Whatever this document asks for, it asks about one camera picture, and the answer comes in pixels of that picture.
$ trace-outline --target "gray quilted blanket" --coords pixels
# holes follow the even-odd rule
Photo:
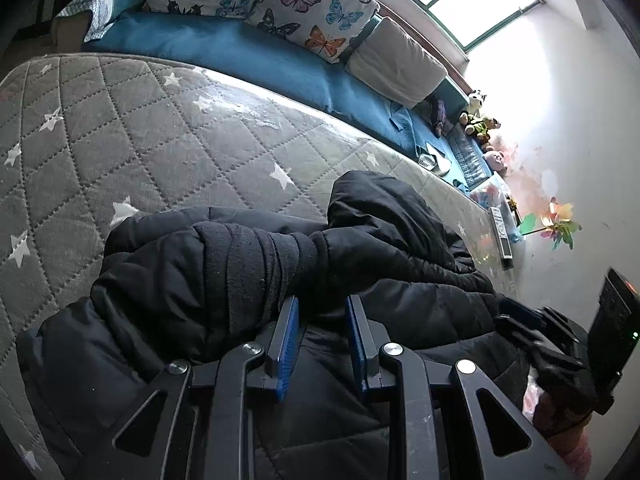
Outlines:
[[[41,479],[60,478],[18,370],[15,335],[87,293],[110,229],[192,205],[324,218],[334,180],[414,186],[514,294],[487,213],[339,120],[229,76],[114,54],[32,59],[0,84],[0,422]]]

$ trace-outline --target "metal screw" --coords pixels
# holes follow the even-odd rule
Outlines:
[[[469,359],[460,359],[456,363],[456,368],[461,374],[469,375],[476,371],[476,363]]]
[[[166,369],[170,374],[180,375],[185,373],[189,369],[189,363],[187,361],[183,361],[182,359],[178,359],[169,363]]]
[[[242,345],[242,351],[245,354],[258,355],[260,352],[262,352],[262,346],[260,346],[259,343],[252,341],[251,343],[244,343]]]
[[[404,350],[402,348],[402,345],[399,345],[398,343],[387,343],[382,347],[382,349],[385,352],[385,354],[388,354],[388,355],[400,355]]]

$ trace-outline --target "plastic bag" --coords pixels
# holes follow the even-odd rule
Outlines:
[[[471,190],[469,198],[485,209],[497,207],[502,214],[504,227],[511,244],[517,244],[524,240],[516,227],[516,222],[507,203],[507,195],[511,195],[509,186],[504,179],[494,172],[491,177]]]

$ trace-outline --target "purple butterfly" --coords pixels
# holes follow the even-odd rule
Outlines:
[[[293,6],[296,12],[308,12],[315,4],[319,4],[322,0],[280,0],[285,7]]]

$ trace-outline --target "green window frame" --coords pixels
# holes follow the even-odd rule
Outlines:
[[[516,20],[517,18],[519,18],[529,10],[533,9],[538,4],[542,3],[542,0],[536,0],[534,3],[530,4],[524,9],[517,10],[510,16],[507,16],[501,22],[491,27],[488,31],[486,31],[485,33],[475,38],[473,41],[471,41],[471,43],[463,45],[462,43],[460,43],[458,38],[456,38],[455,35],[447,28],[447,26],[444,23],[442,23],[435,14],[431,12],[430,10],[431,7],[433,7],[440,0],[431,0],[428,4],[424,4],[421,0],[412,0],[412,1],[416,3],[416,5],[418,5],[434,22],[436,22],[438,26],[449,36],[451,41],[453,41],[460,48],[460,50],[462,50],[465,53],[468,53],[470,50],[473,49],[473,47],[478,46],[478,44],[482,43],[484,40],[486,40],[487,38],[491,37],[499,30],[501,30],[502,28],[509,25],[513,20]]]

